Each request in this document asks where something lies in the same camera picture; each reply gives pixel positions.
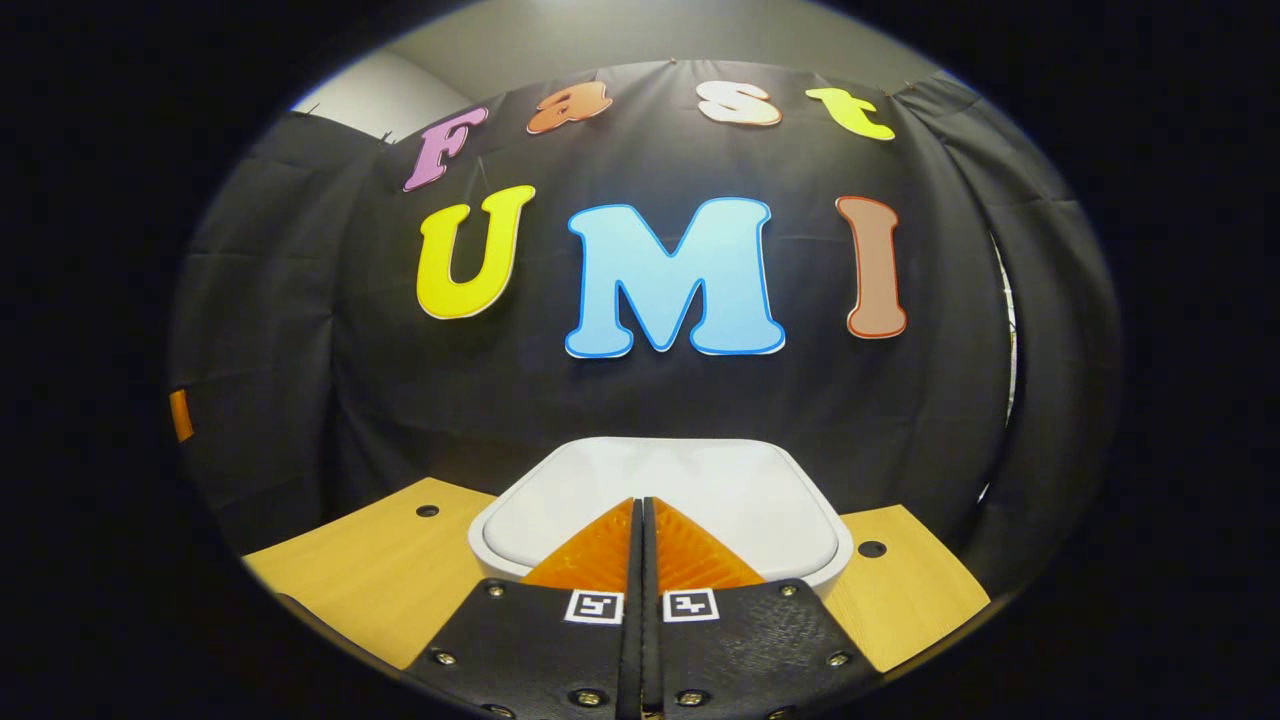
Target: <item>letter m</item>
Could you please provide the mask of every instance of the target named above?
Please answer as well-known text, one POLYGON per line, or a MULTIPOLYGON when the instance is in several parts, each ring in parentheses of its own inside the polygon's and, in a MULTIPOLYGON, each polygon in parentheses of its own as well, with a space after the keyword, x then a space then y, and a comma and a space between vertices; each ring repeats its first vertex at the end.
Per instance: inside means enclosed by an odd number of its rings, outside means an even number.
POLYGON ((689 304, 703 290, 703 319, 689 333, 707 355, 767 355, 786 342, 769 315, 760 228, 769 206, 718 197, 694 213, 675 252, 667 252, 630 205, 577 213, 568 228, 582 238, 582 300, 577 329, 564 338, 575 357, 618 357, 634 334, 618 322, 618 290, 654 350, 676 341, 689 304))

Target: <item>screw hole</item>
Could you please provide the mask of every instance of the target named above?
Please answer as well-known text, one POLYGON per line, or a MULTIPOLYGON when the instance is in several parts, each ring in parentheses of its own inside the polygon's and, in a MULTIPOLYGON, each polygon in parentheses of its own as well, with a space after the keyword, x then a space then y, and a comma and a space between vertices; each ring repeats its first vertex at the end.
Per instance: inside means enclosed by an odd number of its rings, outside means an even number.
POLYGON ((879 557, 886 552, 888 552, 888 548, 879 541, 867 541, 858 546, 858 553, 863 557, 879 557))

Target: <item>yellow letter u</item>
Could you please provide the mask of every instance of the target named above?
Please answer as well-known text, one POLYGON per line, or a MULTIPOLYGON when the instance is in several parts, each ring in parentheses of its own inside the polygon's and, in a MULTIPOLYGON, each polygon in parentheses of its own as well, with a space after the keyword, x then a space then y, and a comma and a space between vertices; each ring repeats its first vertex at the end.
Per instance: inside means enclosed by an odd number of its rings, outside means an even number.
POLYGON ((422 255, 417 261, 417 302, 433 318, 470 318, 494 304, 507 290, 516 260, 516 231, 520 209, 534 197, 534 187, 517 184, 499 190, 480 204, 489 213, 489 236, 484 264, 475 278, 456 283, 449 273, 458 225, 471 214, 467 205, 453 205, 422 220, 422 255))

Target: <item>wooden table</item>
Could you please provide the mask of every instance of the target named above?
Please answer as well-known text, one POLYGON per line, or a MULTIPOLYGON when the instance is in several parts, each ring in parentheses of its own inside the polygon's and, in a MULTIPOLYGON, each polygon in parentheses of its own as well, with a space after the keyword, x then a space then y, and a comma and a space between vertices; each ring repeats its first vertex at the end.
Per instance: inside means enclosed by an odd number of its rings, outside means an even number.
MULTIPOLYGON (((335 632, 407 667, 485 577, 467 529, 492 495, 428 478, 351 515, 247 555, 273 592, 335 632), (419 514, 422 506, 438 512, 419 514)), ((955 556, 901 505, 841 515, 859 546, 826 597, 831 614, 884 673, 960 626, 989 598, 955 556)))

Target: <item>white ceiling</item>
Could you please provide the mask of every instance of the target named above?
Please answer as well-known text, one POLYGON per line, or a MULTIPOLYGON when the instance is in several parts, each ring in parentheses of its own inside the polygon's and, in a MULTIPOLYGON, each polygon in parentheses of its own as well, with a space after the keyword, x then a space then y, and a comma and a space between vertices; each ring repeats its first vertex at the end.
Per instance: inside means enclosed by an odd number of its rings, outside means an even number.
POLYGON ((888 91, 938 69, 804 0, 483 0, 388 50, 472 101, 579 70, 668 58, 785 65, 888 91))

